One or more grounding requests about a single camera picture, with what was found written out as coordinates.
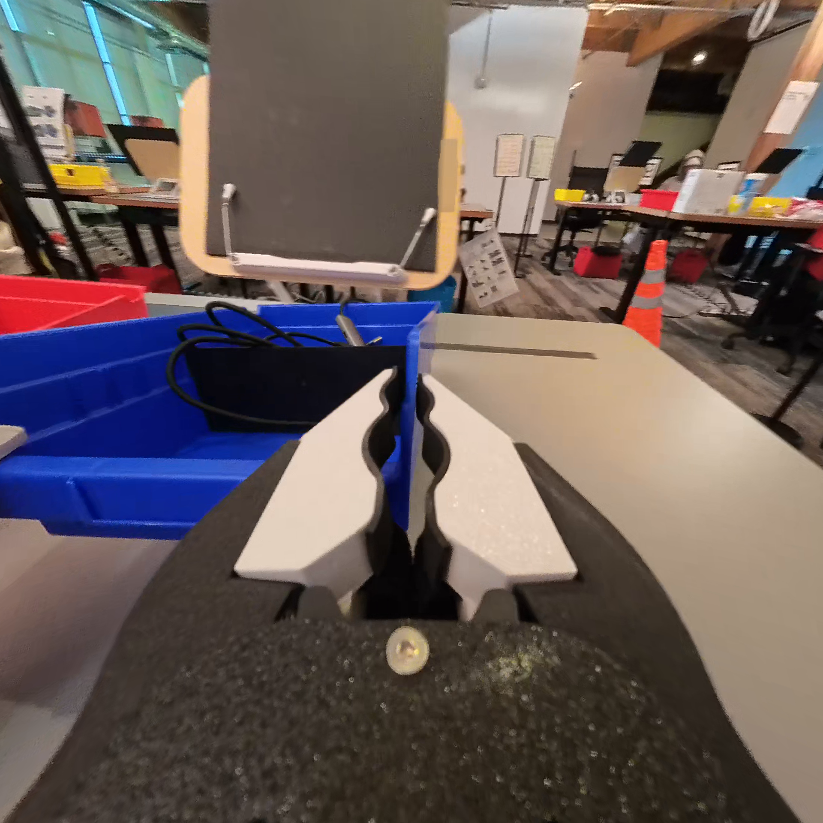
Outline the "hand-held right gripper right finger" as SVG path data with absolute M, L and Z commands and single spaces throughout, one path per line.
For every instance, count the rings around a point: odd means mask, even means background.
M 514 441 L 430 375 L 417 387 L 421 456 L 433 479 L 414 564 L 421 613 L 470 621 L 524 584 L 568 583 L 579 569 Z

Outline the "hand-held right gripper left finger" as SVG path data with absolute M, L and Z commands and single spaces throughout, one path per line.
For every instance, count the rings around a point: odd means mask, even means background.
M 381 370 L 304 434 L 234 563 L 244 582 L 373 586 L 392 609 L 410 598 L 412 552 L 384 466 L 396 451 L 397 367 Z

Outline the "blue storage bin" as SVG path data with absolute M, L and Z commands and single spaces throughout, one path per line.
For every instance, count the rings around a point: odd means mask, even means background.
M 1 422 L 28 441 L 2 460 L 2 518 L 58 536 L 180 540 L 284 444 L 306 432 L 220 433 L 193 398 L 195 346 L 348 346 L 337 303 L 269 304 L 259 321 L 217 307 L 2 337 Z M 366 341 L 406 347 L 397 448 L 384 466 L 393 516 L 409 522 L 421 429 L 415 394 L 430 370 L 437 303 L 344 308 Z

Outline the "red storage bin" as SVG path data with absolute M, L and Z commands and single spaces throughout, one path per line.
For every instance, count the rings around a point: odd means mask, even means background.
M 1 334 L 148 317 L 140 285 L 1 276 Z

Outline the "grey desk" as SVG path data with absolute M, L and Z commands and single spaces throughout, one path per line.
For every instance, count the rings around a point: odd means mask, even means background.
M 821 821 L 821 468 L 630 329 L 436 317 L 578 566 L 470 621 L 244 582 L 300 438 L 180 539 L 8 821 Z

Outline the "red container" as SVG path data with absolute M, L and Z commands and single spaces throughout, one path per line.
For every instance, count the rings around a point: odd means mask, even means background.
M 149 293 L 183 293 L 177 273 L 164 264 L 141 267 L 104 263 L 96 266 L 96 274 L 99 282 L 138 285 Z

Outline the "blue plastic container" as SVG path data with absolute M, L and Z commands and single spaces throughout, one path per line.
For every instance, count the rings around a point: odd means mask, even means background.
M 453 275 L 446 277 L 441 283 L 432 288 L 421 291 L 408 291 L 409 302 L 437 303 L 440 314 L 449 314 L 453 310 L 458 283 Z

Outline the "printed paper sheet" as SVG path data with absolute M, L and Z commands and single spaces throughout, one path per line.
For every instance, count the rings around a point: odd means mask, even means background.
M 518 281 L 497 228 L 492 227 L 462 243 L 458 259 L 468 291 L 479 309 L 487 309 L 519 293 Z

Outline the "orange traffic cone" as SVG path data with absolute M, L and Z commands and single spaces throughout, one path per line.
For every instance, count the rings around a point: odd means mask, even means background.
M 663 330 L 667 246 L 666 240 L 655 240 L 650 245 L 643 275 L 622 321 L 624 327 L 641 335 L 657 348 L 661 345 Z

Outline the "red stool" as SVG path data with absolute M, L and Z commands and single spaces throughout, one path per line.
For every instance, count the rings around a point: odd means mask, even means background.
M 584 246 L 576 253 L 572 266 L 575 275 L 602 280 L 616 280 L 622 269 L 623 254 L 611 245 Z

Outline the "wooden-top table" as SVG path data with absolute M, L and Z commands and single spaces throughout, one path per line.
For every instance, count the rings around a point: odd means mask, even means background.
M 146 188 L 126 188 L 118 193 L 97 189 L 57 189 L 62 200 L 69 203 L 93 203 L 113 207 L 126 234 L 129 249 L 138 267 L 147 267 L 147 253 L 138 227 L 146 225 L 153 238 L 162 265 L 177 273 L 166 228 L 179 227 L 179 202 L 175 198 L 152 198 Z
M 561 250 L 561 239 L 568 231 L 567 225 L 573 216 L 589 211 L 598 217 L 598 222 L 623 221 L 639 224 L 644 229 L 640 249 L 640 261 L 634 264 L 625 283 L 625 288 L 615 309 L 602 307 L 600 314 L 612 324 L 621 325 L 625 321 L 631 303 L 637 294 L 645 273 L 645 262 L 653 243 L 671 240 L 685 229 L 696 229 L 701 233 L 734 234 L 751 237 L 766 237 L 774 234 L 775 239 L 763 257 L 760 269 L 771 265 L 779 252 L 799 246 L 822 227 L 821 216 L 812 220 L 785 217 L 758 217 L 747 215 L 687 214 L 674 211 L 655 210 L 648 207 L 610 205 L 603 202 L 560 201 L 557 231 L 550 251 L 544 255 L 544 262 L 551 273 Z

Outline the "white cardboard box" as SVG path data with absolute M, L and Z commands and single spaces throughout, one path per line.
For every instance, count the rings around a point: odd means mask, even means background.
M 692 169 L 682 181 L 671 212 L 725 216 L 745 177 L 738 170 Z

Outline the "paper sign on column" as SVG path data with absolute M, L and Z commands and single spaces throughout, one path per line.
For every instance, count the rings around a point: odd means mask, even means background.
M 787 136 L 797 129 L 820 83 L 792 80 L 788 82 L 775 110 L 770 116 L 764 134 Z

